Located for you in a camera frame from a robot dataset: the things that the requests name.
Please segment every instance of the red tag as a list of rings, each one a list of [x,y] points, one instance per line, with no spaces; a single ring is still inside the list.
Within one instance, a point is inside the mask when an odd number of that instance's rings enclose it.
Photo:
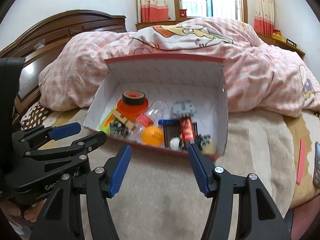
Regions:
[[[153,125],[153,121],[145,114],[141,114],[138,118],[137,118],[137,122],[139,122],[140,124],[142,124],[145,128]]]
[[[182,132],[182,140],[184,142],[196,140],[195,131],[193,130],[193,125],[190,118],[181,118],[180,126]]]
[[[300,139],[300,156],[299,156],[299,164],[298,164],[298,172],[297,172],[297,184],[299,185],[301,183],[302,176],[303,176],[305,159],[306,159],[306,144],[303,139]]]

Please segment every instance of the blue handle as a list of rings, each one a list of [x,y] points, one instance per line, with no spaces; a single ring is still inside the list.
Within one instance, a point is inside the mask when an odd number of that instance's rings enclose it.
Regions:
[[[178,119],[160,119],[158,125],[177,125],[180,124]]]
[[[80,133],[81,125],[77,122],[53,128],[49,132],[50,139],[55,141]]]

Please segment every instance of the floral curtain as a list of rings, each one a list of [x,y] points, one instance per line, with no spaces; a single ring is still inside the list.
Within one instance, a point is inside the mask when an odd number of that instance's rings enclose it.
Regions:
[[[275,4],[273,0],[255,0],[256,14],[254,30],[267,36],[272,36],[275,26]]]
[[[168,0],[138,0],[138,22],[168,20]]]

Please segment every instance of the orange ball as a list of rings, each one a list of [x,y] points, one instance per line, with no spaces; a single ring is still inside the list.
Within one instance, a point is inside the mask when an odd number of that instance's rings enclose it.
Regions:
[[[141,141],[153,146],[160,146],[163,138],[163,131],[157,126],[148,126],[141,134]]]

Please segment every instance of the polka dot pillow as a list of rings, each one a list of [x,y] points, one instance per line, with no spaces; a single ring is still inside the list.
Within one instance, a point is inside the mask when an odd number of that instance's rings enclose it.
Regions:
[[[31,106],[27,113],[21,118],[21,130],[41,125],[42,122],[52,113],[51,109],[42,107],[39,102]]]

